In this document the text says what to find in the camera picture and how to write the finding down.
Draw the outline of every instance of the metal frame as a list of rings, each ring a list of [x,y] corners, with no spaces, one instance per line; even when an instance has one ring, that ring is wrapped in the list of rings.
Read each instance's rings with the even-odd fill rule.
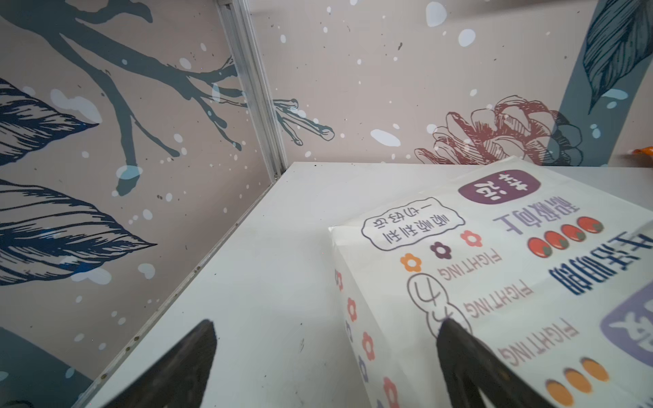
[[[220,20],[236,63],[238,78],[256,130],[263,158],[273,180],[288,169],[288,158],[279,133],[267,77],[256,43],[247,0],[217,0]]]

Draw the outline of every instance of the orange object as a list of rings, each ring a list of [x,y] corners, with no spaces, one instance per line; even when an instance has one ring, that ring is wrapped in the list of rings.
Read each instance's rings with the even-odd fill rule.
[[[653,156],[653,146],[649,146],[649,147],[643,148],[643,149],[631,150],[630,153],[632,153],[634,155],[644,154],[644,155]]]

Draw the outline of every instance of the tree branch painting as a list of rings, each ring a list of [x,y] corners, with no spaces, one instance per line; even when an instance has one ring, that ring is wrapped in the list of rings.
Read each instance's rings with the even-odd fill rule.
[[[108,72],[88,63],[72,48],[70,42],[93,52],[117,67],[170,86],[188,101],[194,100],[206,114],[206,117],[215,125],[218,133],[237,150],[242,150],[242,146],[229,138],[225,132],[227,122],[215,113],[207,101],[247,107],[242,90],[218,86],[220,81],[238,76],[231,57],[220,69],[214,71],[185,71],[172,65],[163,64],[156,58],[141,54],[108,38],[88,25],[108,22],[113,17],[123,13],[138,16],[148,23],[153,22],[151,11],[145,4],[134,3],[130,0],[108,0],[107,6],[97,12],[79,10],[67,4],[65,0],[4,0],[0,2],[1,17],[17,27],[41,36],[54,50],[81,68],[104,91],[112,103],[120,129],[120,142],[127,166],[127,170],[123,172],[123,176],[119,179],[116,187],[116,191],[121,196],[134,189],[141,173],[134,149],[133,125],[170,156],[179,157],[180,153],[151,134],[146,126],[139,122]],[[208,85],[211,93],[201,90],[195,85],[194,81]],[[298,106],[296,100],[274,101],[274,106],[281,127],[296,144],[301,145],[301,141],[296,136],[295,131],[287,125],[288,122],[296,123],[301,128],[317,134],[325,140],[333,138],[334,133],[330,127],[317,126],[306,119],[305,115],[301,117],[294,114],[292,112],[293,103],[296,111]]]

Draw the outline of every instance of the cartoon drawing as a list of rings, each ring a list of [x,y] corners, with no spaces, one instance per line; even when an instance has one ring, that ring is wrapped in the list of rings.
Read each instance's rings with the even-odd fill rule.
[[[57,112],[0,78],[0,166],[95,126]]]
[[[0,285],[63,279],[153,245],[87,202],[0,180]]]
[[[133,125],[136,125],[145,137],[164,149],[171,157],[179,157],[180,153],[166,146],[139,122],[111,78],[111,73],[108,70],[102,71],[86,61],[74,50],[69,41],[93,52],[121,69],[168,85],[187,100],[193,99],[215,125],[222,137],[232,144],[234,148],[242,150],[242,146],[238,142],[231,140],[227,136],[225,132],[227,122],[219,117],[209,105],[217,102],[219,104],[247,107],[246,96],[242,90],[218,86],[220,81],[238,76],[233,59],[229,57],[220,69],[214,71],[187,71],[163,64],[156,58],[141,54],[110,39],[89,25],[106,23],[119,14],[132,14],[148,23],[153,22],[149,7],[143,3],[133,3],[130,0],[109,0],[107,5],[97,12],[79,10],[62,0],[7,0],[0,3],[1,17],[17,27],[43,37],[54,50],[86,72],[106,94],[116,111],[116,119],[121,134],[120,143],[125,154],[125,164],[128,168],[138,168],[133,141]],[[199,82],[203,83],[202,87],[204,89],[199,87]],[[273,102],[277,112],[277,120],[283,130],[291,136],[295,144],[301,145],[302,142],[295,131],[291,129],[291,123],[317,134],[325,140],[333,139],[335,134],[330,127],[318,125],[306,119],[306,114],[298,110],[297,100]],[[140,174],[134,173],[130,174],[130,176],[133,177],[119,179],[116,187],[119,195],[128,194],[136,186]]]
[[[578,166],[582,162],[577,149],[581,131],[542,102],[518,95],[500,100],[493,109],[475,110],[471,124],[449,112],[447,126],[438,127],[433,137],[433,151],[415,149],[422,163],[487,165],[509,156],[537,165]]]
[[[619,79],[653,52],[653,3],[608,0],[592,22],[582,59],[592,86],[590,111]]]

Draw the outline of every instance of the red fruit graphic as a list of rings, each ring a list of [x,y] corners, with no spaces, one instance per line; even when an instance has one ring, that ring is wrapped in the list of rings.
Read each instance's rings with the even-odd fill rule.
[[[589,218],[589,217],[578,218],[576,224],[578,224],[579,227],[581,227],[582,229],[584,229],[585,231],[591,234],[598,234],[603,229],[605,229],[603,224],[601,224],[599,221],[595,220],[594,218]]]
[[[569,241],[555,231],[546,231],[544,233],[544,239],[550,243],[553,248],[567,249],[569,247]]]
[[[587,238],[587,235],[575,225],[565,224],[560,227],[560,230],[565,234],[565,236],[567,236],[567,238],[576,242],[583,242],[585,241],[585,238]]]
[[[551,246],[539,238],[529,239],[528,249],[540,258],[549,258],[553,254]]]

